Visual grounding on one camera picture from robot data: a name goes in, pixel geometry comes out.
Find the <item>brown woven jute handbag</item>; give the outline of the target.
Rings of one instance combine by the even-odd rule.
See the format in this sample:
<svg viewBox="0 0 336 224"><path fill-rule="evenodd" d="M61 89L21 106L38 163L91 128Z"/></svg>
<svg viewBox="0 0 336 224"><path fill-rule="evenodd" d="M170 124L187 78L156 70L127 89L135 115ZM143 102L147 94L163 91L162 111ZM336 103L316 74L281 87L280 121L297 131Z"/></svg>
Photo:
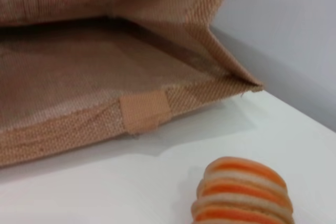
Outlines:
<svg viewBox="0 0 336 224"><path fill-rule="evenodd" d="M262 84L210 30L223 0L0 0L0 168Z"/></svg>

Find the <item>orange striped toy bread loaf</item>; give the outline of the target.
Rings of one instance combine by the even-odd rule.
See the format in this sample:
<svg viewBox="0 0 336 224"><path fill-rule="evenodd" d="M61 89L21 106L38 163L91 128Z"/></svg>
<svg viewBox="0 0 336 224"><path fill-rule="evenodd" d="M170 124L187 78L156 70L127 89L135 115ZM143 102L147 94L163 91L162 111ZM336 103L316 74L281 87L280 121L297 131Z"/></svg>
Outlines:
<svg viewBox="0 0 336 224"><path fill-rule="evenodd" d="M238 157L221 157L207 166L191 214L192 224L295 224L283 178Z"/></svg>

